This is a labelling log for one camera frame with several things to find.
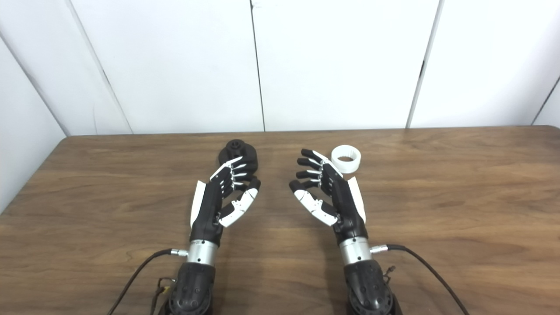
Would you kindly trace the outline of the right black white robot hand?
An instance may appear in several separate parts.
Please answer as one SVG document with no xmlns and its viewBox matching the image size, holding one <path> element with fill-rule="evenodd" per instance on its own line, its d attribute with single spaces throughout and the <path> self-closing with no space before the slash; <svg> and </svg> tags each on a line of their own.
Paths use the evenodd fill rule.
<svg viewBox="0 0 560 315">
<path fill-rule="evenodd" d="M 301 150 L 298 165 L 308 167 L 296 173 L 289 188 L 313 217 L 332 227 L 336 243 L 368 238 L 361 192 L 355 177 L 344 179 L 342 172 L 326 156 Z"/>
</svg>

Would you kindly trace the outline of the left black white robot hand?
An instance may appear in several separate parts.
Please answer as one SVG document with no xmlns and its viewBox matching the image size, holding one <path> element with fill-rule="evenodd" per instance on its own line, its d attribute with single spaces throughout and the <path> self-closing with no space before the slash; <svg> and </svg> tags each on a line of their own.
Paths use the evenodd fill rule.
<svg viewBox="0 0 560 315">
<path fill-rule="evenodd" d="M 258 195 L 258 164 L 246 156 L 223 163 L 208 182 L 198 181 L 192 202 L 190 242 L 221 245 L 223 229 L 238 221 Z"/>
</svg>

